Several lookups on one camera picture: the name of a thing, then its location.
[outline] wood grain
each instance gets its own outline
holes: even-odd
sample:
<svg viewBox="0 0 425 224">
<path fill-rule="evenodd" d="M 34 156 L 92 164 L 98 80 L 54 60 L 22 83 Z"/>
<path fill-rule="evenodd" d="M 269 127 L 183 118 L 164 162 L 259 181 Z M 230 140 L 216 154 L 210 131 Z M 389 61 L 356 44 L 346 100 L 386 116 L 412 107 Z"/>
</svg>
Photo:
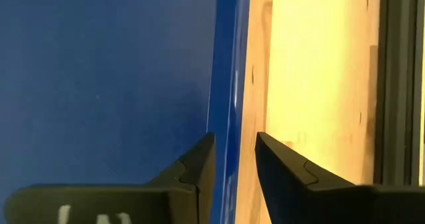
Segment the wood grain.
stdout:
<svg viewBox="0 0 425 224">
<path fill-rule="evenodd" d="M 266 131 L 372 183 L 379 0 L 273 0 Z"/>
<path fill-rule="evenodd" d="M 236 198 L 237 224 L 270 223 L 256 172 L 256 133 L 266 130 L 272 0 L 250 0 L 244 107 Z"/>
<path fill-rule="evenodd" d="M 237 224 L 269 224 L 255 139 L 267 131 L 319 165 L 370 183 L 379 0 L 251 0 Z"/>
</svg>

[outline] glossy blue edge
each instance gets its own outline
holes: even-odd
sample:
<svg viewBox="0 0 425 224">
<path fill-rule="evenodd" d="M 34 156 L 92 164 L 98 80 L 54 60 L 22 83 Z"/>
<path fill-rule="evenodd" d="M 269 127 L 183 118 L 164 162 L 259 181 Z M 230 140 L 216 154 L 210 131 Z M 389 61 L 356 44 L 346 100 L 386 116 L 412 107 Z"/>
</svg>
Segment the glossy blue edge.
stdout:
<svg viewBox="0 0 425 224">
<path fill-rule="evenodd" d="M 250 0 L 217 0 L 208 131 L 216 134 L 217 169 L 211 223 L 234 223 Z"/>
</svg>

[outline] blue surface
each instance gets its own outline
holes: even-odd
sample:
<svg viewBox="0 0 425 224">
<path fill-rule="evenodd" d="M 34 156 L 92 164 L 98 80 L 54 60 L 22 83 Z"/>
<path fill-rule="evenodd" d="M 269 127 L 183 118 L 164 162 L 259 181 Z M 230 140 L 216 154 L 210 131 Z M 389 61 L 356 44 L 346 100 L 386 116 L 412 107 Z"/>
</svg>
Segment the blue surface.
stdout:
<svg viewBox="0 0 425 224">
<path fill-rule="evenodd" d="M 249 1 L 217 3 L 209 131 L 216 134 L 217 160 L 224 160 L 217 169 L 224 175 L 216 178 L 211 223 L 230 224 L 235 218 Z"/>
<path fill-rule="evenodd" d="M 211 223 L 233 223 L 248 3 L 0 0 L 0 203 L 143 183 L 209 130 Z"/>
</svg>

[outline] white marking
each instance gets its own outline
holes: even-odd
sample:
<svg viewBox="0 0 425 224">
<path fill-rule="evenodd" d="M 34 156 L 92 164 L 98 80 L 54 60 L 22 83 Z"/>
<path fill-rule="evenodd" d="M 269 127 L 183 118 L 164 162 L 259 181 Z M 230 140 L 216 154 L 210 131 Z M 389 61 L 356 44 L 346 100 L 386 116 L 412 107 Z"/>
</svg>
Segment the white marking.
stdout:
<svg viewBox="0 0 425 224">
<path fill-rule="evenodd" d="M 127 213 L 117 214 L 117 217 L 120 218 L 121 224 L 131 224 L 130 216 Z"/>
<path fill-rule="evenodd" d="M 108 215 L 101 214 L 101 215 L 98 215 L 98 220 L 96 224 L 111 224 L 111 223 L 109 222 Z"/>
<path fill-rule="evenodd" d="M 63 205 L 59 207 L 58 211 L 58 224 L 67 224 L 69 218 L 70 205 Z"/>
</svg>

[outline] dark frame edge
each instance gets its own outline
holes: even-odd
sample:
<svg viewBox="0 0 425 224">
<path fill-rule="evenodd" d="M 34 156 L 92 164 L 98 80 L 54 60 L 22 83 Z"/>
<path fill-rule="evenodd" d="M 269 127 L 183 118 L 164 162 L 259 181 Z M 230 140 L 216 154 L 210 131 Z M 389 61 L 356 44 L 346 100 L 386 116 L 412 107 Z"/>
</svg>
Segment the dark frame edge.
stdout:
<svg viewBox="0 0 425 224">
<path fill-rule="evenodd" d="M 374 182 L 418 185 L 424 0 L 381 0 Z"/>
</svg>

